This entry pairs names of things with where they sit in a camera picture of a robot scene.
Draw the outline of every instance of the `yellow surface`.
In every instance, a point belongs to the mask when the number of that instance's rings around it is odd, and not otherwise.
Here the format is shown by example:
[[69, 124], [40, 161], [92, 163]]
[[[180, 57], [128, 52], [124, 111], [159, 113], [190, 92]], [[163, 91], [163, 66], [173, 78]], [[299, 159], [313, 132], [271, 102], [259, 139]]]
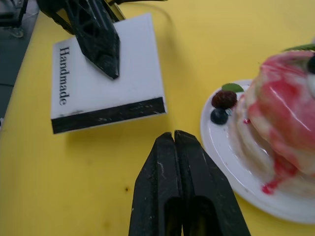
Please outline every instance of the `yellow surface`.
[[[200, 140], [208, 96], [253, 78], [269, 55], [314, 36], [313, 0], [169, 0], [126, 3], [152, 12], [169, 113], [52, 135], [52, 46], [70, 37], [40, 14], [0, 140], [1, 236], [126, 236], [134, 181], [155, 138], [182, 129]], [[237, 196], [252, 236], [314, 236]]]

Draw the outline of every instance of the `gray floor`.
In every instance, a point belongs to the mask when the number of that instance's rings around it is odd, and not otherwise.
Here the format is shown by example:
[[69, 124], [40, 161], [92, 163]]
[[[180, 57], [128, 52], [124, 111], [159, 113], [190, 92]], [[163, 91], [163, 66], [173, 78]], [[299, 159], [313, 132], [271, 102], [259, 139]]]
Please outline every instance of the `gray floor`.
[[9, 103], [38, 11], [36, 0], [29, 0], [21, 25], [24, 31], [22, 38], [15, 38], [9, 30], [0, 28], [0, 118], [4, 117]]

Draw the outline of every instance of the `green leaf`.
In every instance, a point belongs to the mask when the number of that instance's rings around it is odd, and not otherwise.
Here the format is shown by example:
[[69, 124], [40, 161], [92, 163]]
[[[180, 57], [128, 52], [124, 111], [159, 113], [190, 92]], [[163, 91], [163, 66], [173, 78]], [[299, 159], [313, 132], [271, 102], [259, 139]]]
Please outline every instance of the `green leaf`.
[[233, 91], [233, 92], [244, 92], [244, 89], [237, 84], [226, 84], [222, 86], [224, 91]]
[[301, 46], [296, 46], [293, 48], [288, 48], [285, 49], [284, 51], [294, 51], [294, 50], [300, 50], [300, 51], [315, 51], [315, 44], [305, 44], [305, 45], [301, 45]]

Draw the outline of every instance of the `white box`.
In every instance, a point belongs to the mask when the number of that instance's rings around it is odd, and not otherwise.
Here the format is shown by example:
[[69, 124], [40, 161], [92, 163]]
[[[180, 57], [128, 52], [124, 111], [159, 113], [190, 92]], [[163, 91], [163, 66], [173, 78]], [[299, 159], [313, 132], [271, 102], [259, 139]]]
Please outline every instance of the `white box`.
[[77, 39], [53, 48], [54, 134], [166, 113], [150, 14], [115, 23], [120, 76], [110, 80], [81, 52]]

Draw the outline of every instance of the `plate rim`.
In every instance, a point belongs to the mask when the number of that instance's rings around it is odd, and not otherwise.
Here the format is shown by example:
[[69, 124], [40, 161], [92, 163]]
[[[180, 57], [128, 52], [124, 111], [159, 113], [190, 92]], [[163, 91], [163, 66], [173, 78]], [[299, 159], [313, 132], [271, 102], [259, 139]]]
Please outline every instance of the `plate rim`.
[[[253, 80], [237, 80], [233, 81], [232, 83], [239, 84], [240, 86], [250, 85]], [[222, 159], [220, 156], [218, 156], [218, 153], [216, 151], [216, 148], [214, 147], [214, 144], [211, 139], [211, 135], [207, 132], [209, 128], [206, 128], [205, 125], [209, 122], [209, 111], [207, 107], [209, 106], [209, 103], [211, 103], [212, 97], [219, 91], [221, 88], [214, 91], [205, 102], [202, 113], [201, 113], [201, 119], [200, 119], [200, 135], [201, 140], [203, 143], [203, 146], [208, 153], [208, 155], [211, 157], [211, 159], [215, 162], [215, 164], [220, 168], [220, 170], [224, 173], [224, 175], [227, 177], [232, 189], [237, 192], [243, 199], [245, 199], [250, 204], [254, 205], [255, 207], [259, 208], [263, 212], [266, 212], [274, 217], [291, 221], [294, 223], [301, 223], [301, 224], [315, 224], [315, 218], [312, 219], [306, 219], [306, 218], [293, 218], [292, 215], [283, 215], [282, 212], [278, 212], [277, 209], [271, 207], [268, 205], [267, 202], [262, 201], [260, 198], [255, 196], [254, 193], [251, 191], [246, 191], [246, 188], [241, 184], [241, 182], [233, 175], [233, 173], [224, 165]]]

